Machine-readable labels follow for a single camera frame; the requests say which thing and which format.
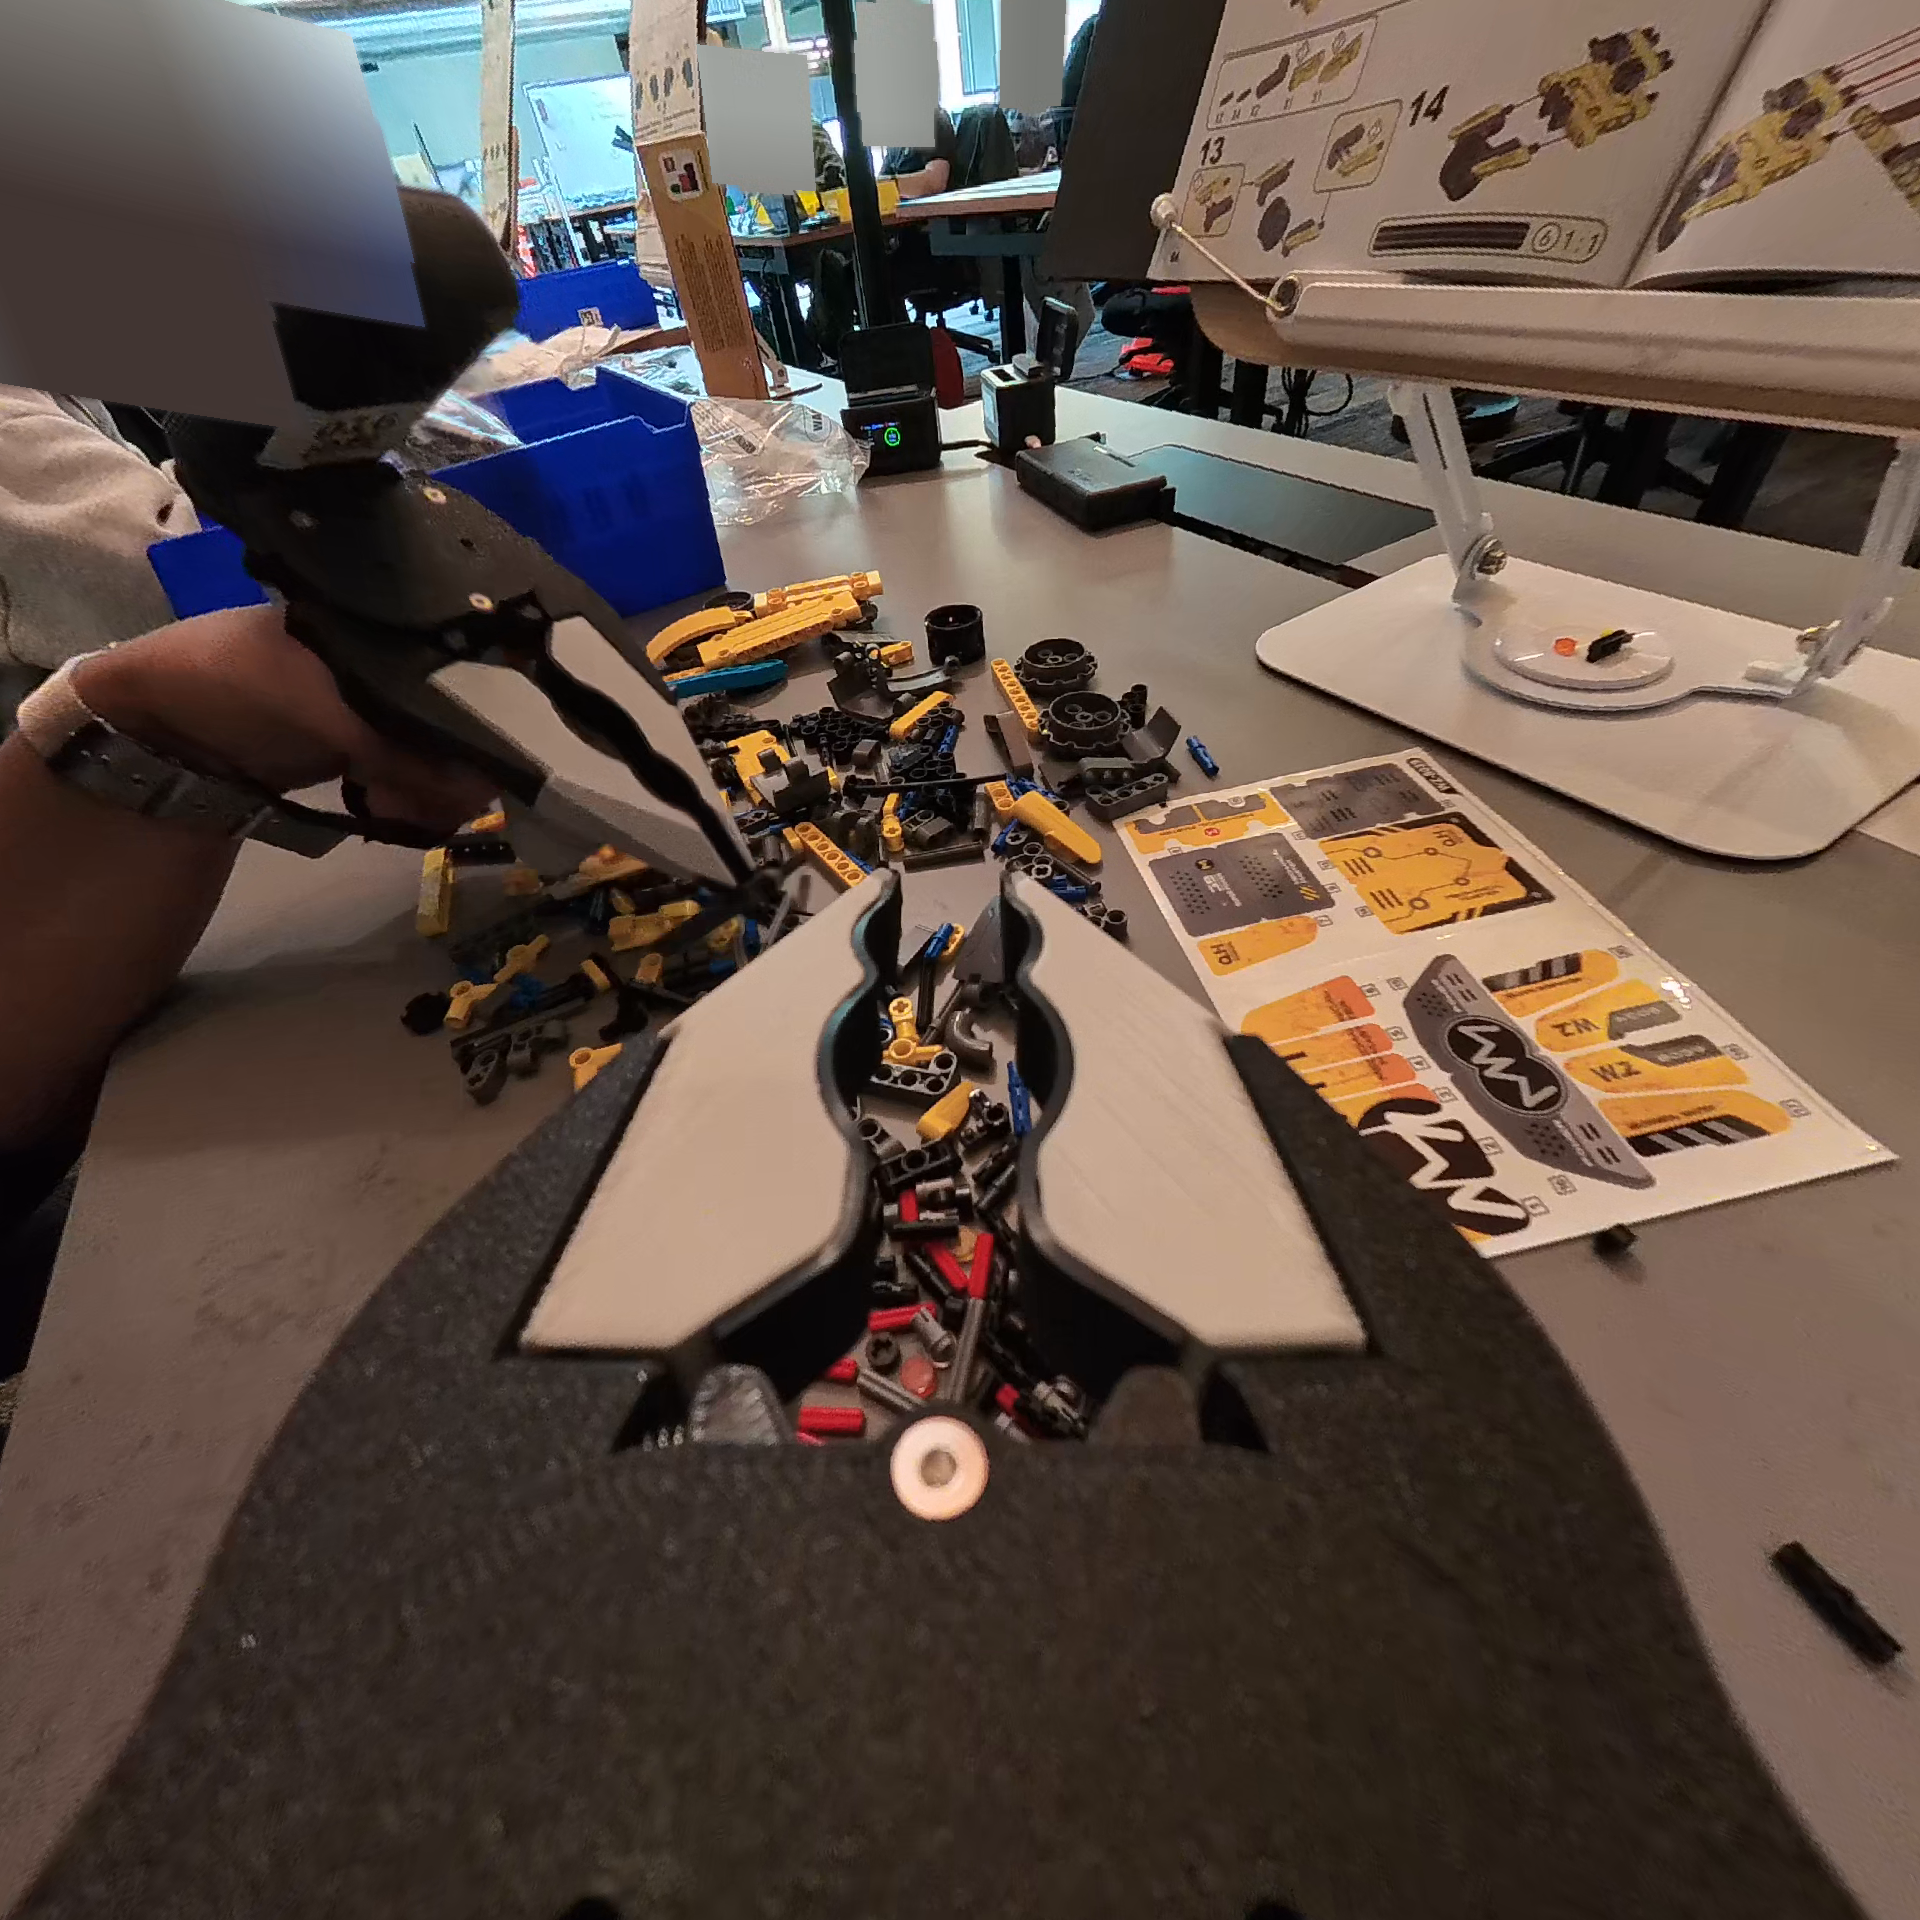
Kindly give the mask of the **black pole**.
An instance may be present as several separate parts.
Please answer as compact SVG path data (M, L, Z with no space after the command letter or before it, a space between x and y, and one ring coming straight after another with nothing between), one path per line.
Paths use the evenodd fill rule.
M848 218L853 218L853 245L854 245L858 328L885 328L885 325L898 321L898 305L891 302L874 167L871 167L868 141L866 141L861 119L858 119L854 7L826 0L823 3L823 30L829 37L829 84L832 84L837 119L841 124L841 141L846 141L841 167L846 167Z

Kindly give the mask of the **tall cardboard box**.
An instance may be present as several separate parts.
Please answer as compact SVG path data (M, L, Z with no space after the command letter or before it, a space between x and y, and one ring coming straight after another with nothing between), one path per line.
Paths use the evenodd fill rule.
M765 402L762 340L703 124L703 21L703 3L630 3L635 188L649 208L635 256L671 280L709 394Z

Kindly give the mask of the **dark partition panel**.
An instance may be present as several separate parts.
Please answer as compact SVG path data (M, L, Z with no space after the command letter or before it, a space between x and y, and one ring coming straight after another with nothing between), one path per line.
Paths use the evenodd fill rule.
M1210 70L1224 3L1102 3L1037 268L1056 280L1143 280Z

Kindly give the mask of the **person's left forearm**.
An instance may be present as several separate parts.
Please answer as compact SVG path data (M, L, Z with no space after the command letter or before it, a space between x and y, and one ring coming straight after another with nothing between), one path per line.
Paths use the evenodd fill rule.
M2 744L2 1155L84 1127L102 1076L200 944L237 843L148 820Z

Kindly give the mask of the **black toy axle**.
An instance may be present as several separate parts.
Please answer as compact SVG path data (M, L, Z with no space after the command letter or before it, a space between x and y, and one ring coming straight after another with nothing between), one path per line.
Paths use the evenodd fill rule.
M1905 1644L1872 1614L1872 1607L1828 1571L1807 1545L1784 1542L1769 1552L1769 1569L1789 1594L1868 1670L1892 1670L1905 1658Z

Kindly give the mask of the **pile of toy building pieces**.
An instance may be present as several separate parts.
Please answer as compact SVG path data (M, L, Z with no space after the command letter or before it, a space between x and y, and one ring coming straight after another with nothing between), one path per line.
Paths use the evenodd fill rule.
M514 910L452 941L452 982L410 997L397 1015L408 1032L452 1045L474 1105L491 1105L510 1077L535 1076L557 1053L585 1089L635 1040L662 1043L669 1015L816 916L802 906L813 883L840 899L874 873L998 858L1096 932L1126 936L1126 916L1102 899L1095 857L1070 854L1018 808L1040 800L1066 820L1070 800L1090 794L1114 820L1164 797L1160 770L1036 779L1022 729L1032 722L1040 742L1040 708L1009 660L988 664L1003 713L985 729L1009 759L998 779L958 774L967 716L952 682L900 686L891 713L858 708L853 691L767 722L730 704L730 691L765 691L784 677L784 657L770 652L669 679L684 691L681 716L721 797L739 805L733 820L770 869L746 891L665 879L610 846L570 874L543 879L514 862L503 812L421 857L423 941L452 936L461 874L507 869L498 894ZM1007 1095L985 1083L997 1045L981 1021L1014 997L991 909L982 906L977 924L937 920L898 936L878 1067L854 1099L878 1200L868 1316L861 1344L823 1378L866 1391L893 1371L898 1387L874 1398L881 1406L900 1412L906 1394L929 1391L1026 1433L1086 1436L1086 1391L1044 1366L1018 1305L1009 1207L1032 1092L1018 1066L1007 1067Z

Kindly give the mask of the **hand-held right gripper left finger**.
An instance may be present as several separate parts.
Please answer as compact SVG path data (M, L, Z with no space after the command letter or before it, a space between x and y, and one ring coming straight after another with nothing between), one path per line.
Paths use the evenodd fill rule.
M518 1349L644 1357L693 1391L726 1362L788 1398L866 1329L878 1067L900 885L874 873L662 1036L518 1329Z

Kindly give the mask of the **blue plastic bin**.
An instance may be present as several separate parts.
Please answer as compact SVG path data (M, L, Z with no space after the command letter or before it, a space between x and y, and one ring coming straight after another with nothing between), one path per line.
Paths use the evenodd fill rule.
M544 343L575 328L630 333L656 325L656 293L630 259L518 280L516 331L532 343Z
M688 406L601 372L566 402L568 432L461 468L381 468L433 394L301 409L255 445L234 508L151 549L174 618L341 588L345 612L471 614L522 596L540 549L610 614L635 618L726 584Z

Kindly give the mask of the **black docking box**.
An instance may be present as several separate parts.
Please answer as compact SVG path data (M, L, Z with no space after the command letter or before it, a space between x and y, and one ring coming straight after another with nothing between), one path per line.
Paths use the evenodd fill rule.
M1175 487L1162 475L1141 468L1096 438L1022 446L1014 481L1037 506L1086 536L1168 520L1175 503Z

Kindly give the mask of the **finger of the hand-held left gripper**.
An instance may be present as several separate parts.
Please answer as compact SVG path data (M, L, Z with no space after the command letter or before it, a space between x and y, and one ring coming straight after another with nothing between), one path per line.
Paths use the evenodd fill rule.
M532 770L535 788L524 800L516 800L516 825L535 828L554 858L580 858L610 846L658 873L709 883L633 854L633 825L619 805L630 789L624 768L601 742L575 729L551 691L540 689L524 674L464 660L436 666L429 686L447 716L468 722L478 747L494 747L503 763Z
M551 666L560 716L601 742L627 774L630 789L619 805L633 825L633 854L681 874L746 885L756 873L755 848L653 666L627 660L585 614L551 628Z

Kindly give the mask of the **open instruction booklet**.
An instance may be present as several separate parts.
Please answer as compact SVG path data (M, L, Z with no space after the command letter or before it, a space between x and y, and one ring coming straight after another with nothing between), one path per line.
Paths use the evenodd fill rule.
M1915 280L1915 3L1226 3L1172 280Z

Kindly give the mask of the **black white charger box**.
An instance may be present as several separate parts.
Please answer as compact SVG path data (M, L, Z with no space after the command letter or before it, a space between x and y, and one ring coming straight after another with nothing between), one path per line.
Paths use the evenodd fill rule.
M1032 353L981 372L982 438L1003 459L1056 445L1059 384L1059 367Z

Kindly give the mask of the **yellow toy panel with holes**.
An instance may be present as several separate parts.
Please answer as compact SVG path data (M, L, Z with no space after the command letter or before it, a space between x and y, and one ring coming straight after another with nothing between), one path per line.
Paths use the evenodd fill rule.
M868 628L874 619L874 601L881 598L881 574L878 572L841 572L826 574L816 581L793 581L784 588L770 588L755 596L755 618L773 618L788 612L829 612L832 628Z

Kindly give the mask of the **person's left hand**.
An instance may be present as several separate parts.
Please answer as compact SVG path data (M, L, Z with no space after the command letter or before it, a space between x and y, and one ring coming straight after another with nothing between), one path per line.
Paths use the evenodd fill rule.
M84 657L80 703L185 768L301 794L360 788L373 815L431 834L494 809L494 778L381 739L274 609L212 612Z

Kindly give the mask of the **yellow grey sticker sheet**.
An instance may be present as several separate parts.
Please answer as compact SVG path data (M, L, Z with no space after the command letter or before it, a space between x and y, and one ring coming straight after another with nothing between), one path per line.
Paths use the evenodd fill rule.
M1489 1258L1894 1163L1429 753L1118 843L1218 1020Z

